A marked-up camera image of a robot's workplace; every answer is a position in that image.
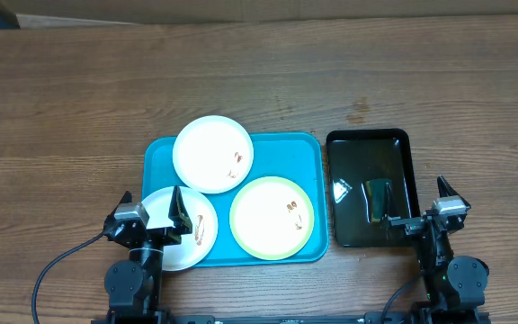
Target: tray rim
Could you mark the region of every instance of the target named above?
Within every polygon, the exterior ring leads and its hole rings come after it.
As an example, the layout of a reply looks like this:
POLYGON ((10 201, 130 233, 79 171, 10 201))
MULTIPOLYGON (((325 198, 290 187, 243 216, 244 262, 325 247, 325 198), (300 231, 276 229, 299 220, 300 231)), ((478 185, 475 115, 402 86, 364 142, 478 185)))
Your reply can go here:
MULTIPOLYGON (((324 222, 324 228, 323 233, 326 235, 322 235, 324 238, 324 244, 321 244, 320 252, 316 253, 314 256, 311 257, 302 257, 301 259, 295 259, 293 256, 281 259, 281 260, 262 260, 259 258, 256 258, 254 256, 251 256, 255 258, 253 262, 247 262, 247 263, 238 263, 238 262, 222 262, 222 263, 215 263, 215 264, 205 264, 202 262, 205 262, 205 259, 201 260, 200 263, 194 265, 193 267, 220 267, 220 266, 267 266, 267 265, 278 265, 278 264, 290 264, 290 263, 310 263, 318 261, 321 257, 325 255, 327 250, 329 249, 329 215, 327 210, 327 197, 326 197, 326 173, 323 166, 323 149, 321 147, 321 143, 317 140, 315 136, 312 134, 306 132, 306 131, 277 131, 277 132, 256 132, 256 133, 249 133, 249 136, 251 138, 251 141, 255 141, 255 137, 259 136, 292 136, 292 137, 304 137, 304 139, 295 139, 295 140, 303 140, 309 144, 310 147, 313 148, 315 153, 315 160, 317 162, 316 165, 316 173, 319 173, 321 175, 321 182, 323 183, 323 190, 321 192, 322 199, 320 201, 322 202, 322 205, 319 207, 319 209, 323 212, 319 216, 323 218, 324 222)), ((172 140, 173 143, 176 140, 177 136, 164 136, 158 139, 153 140, 149 145, 147 146, 147 149, 145 151, 144 156, 144 163, 143 163, 143 176, 142 176, 142 186, 141 186, 141 200, 144 199, 143 195, 146 192, 147 184, 150 184, 149 182, 145 181, 145 173, 148 169, 150 170, 151 167, 151 161, 153 157, 153 154, 156 152, 158 148, 160 148, 163 143, 167 140, 172 140)))

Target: black tray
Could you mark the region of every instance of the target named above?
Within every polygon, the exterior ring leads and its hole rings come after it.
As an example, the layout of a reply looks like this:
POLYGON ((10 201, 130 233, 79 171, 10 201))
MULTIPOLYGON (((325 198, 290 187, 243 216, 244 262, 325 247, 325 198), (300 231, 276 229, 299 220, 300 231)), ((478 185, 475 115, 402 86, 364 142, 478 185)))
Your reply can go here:
POLYGON ((389 178, 399 216, 420 216, 411 147, 400 129, 336 130, 327 135, 334 236, 344 247, 408 246, 400 229, 368 219, 365 181, 389 178))

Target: white plate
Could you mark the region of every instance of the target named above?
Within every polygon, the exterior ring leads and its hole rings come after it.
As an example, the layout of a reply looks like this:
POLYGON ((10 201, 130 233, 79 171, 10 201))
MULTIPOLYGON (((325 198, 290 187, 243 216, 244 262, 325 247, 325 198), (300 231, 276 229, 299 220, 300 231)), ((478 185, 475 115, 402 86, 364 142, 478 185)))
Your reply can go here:
MULTIPOLYGON (((143 206, 149 214, 148 229, 173 226, 168 217, 172 194, 173 187, 167 187, 143 200, 143 206)), ((217 238, 217 213, 209 199, 187 187, 181 187, 181 194, 193 224, 193 233, 182 235, 181 245, 164 247, 164 271, 178 271, 194 266, 207 256, 217 238)))
POLYGON ((299 252, 313 232, 313 205, 290 180, 266 176, 247 184, 229 214, 233 237, 247 253, 280 260, 299 252))
POLYGON ((253 143, 241 125, 227 117, 190 122, 173 146, 173 166, 189 187, 205 194, 235 188, 251 170, 253 143))

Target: plate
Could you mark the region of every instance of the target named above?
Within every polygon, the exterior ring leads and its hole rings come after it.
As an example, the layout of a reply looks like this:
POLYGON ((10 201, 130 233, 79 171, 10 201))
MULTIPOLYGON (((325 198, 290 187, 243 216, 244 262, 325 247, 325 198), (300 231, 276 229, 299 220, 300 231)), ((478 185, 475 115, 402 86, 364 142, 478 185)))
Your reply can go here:
POLYGON ((227 117, 206 116, 190 122, 173 146, 175 172, 200 193, 233 189, 245 179, 252 164, 249 134, 227 117))
POLYGON ((239 246, 254 257, 280 260, 301 250, 313 231, 313 205, 292 181, 266 176, 235 197, 229 226, 239 246))
MULTIPOLYGON (((209 199, 191 188, 180 188, 185 209, 193 224, 193 233, 182 235, 181 245, 164 248, 164 271, 179 271, 194 266, 207 256, 217 238, 217 213, 209 199)), ((173 187, 166 187, 143 200, 149 214, 147 229, 173 226, 168 217, 172 194, 173 187)))

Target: water stain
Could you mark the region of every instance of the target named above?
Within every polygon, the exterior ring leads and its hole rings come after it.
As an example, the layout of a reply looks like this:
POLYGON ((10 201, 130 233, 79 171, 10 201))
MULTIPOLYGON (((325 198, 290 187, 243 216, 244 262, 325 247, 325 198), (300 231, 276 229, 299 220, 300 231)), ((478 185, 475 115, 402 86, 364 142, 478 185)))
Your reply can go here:
POLYGON ((347 121, 349 123, 362 124, 365 122, 365 118, 363 118, 363 116, 347 115, 347 116, 345 116, 345 118, 347 119, 347 121))
POLYGON ((361 97, 359 100, 353 103, 353 107, 359 113, 368 113, 371 111, 369 104, 367 103, 367 97, 361 97))

